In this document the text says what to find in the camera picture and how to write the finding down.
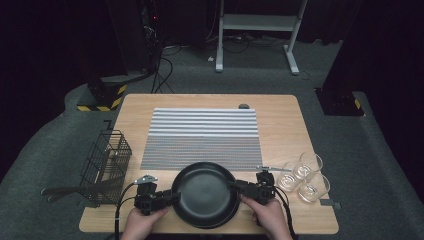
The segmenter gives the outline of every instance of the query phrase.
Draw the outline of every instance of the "black frying pan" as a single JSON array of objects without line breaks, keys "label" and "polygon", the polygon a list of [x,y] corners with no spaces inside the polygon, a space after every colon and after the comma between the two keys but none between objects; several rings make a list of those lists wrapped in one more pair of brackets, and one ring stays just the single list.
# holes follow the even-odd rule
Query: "black frying pan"
[{"label": "black frying pan", "polygon": [[236,191],[230,191],[228,181],[234,176],[224,167],[211,162],[198,162],[184,168],[172,184],[172,192],[181,192],[174,204],[177,215],[188,224],[204,229],[216,228],[228,222],[240,204]]}]

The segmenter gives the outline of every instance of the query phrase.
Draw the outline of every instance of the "metal basket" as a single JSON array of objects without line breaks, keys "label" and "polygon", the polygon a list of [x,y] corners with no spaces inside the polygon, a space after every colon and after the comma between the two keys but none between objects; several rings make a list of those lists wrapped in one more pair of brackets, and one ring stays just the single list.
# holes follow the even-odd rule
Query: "metal basket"
[{"label": "metal basket", "polygon": [[118,204],[132,151],[119,130],[101,132],[93,143],[81,171],[80,187],[95,191],[80,191],[93,207]]}]

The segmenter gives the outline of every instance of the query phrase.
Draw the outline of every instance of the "clear drinking glass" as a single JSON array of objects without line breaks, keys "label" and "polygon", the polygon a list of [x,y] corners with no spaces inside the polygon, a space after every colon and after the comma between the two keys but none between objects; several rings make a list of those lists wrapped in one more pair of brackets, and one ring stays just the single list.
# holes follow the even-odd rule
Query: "clear drinking glass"
[{"label": "clear drinking glass", "polygon": [[328,191],[330,191],[330,182],[320,173],[308,175],[299,185],[299,196],[305,202],[315,202]]},{"label": "clear drinking glass", "polygon": [[300,155],[299,161],[293,168],[293,174],[298,179],[305,179],[309,174],[314,175],[321,170],[323,162],[314,152],[305,152]]},{"label": "clear drinking glass", "polygon": [[297,162],[287,162],[283,165],[283,169],[291,170],[290,172],[282,171],[277,178],[277,185],[286,192],[291,192],[297,188],[302,181],[293,174],[293,168]]}]

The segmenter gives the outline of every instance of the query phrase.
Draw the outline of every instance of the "metal stand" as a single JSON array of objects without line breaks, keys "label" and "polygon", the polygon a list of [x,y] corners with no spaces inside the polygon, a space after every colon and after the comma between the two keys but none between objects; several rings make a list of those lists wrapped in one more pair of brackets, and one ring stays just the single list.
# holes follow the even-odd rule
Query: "metal stand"
[{"label": "metal stand", "polygon": [[292,32],[289,45],[284,45],[284,53],[286,54],[292,74],[298,75],[299,68],[297,67],[292,51],[299,32],[300,24],[302,23],[303,13],[305,12],[307,2],[308,0],[302,0],[299,12],[296,16],[273,16],[224,14],[224,0],[221,0],[218,49],[216,53],[216,71],[222,72],[224,70],[224,54],[222,47],[224,29],[282,31]]}]

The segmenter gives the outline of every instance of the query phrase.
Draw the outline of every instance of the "person's arm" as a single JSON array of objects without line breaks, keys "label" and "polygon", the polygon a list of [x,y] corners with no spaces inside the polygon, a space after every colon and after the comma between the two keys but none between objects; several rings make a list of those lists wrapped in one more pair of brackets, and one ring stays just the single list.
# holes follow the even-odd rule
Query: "person's arm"
[{"label": "person's arm", "polygon": [[266,205],[261,205],[255,200],[241,195],[241,200],[252,210],[253,221],[261,224],[265,233],[271,240],[291,240],[290,231],[284,218],[281,203],[273,198]]},{"label": "person's arm", "polygon": [[121,240],[144,240],[152,231],[153,225],[163,217],[169,208],[156,211],[149,216],[144,216],[140,209],[133,208],[128,214],[124,234]]}]

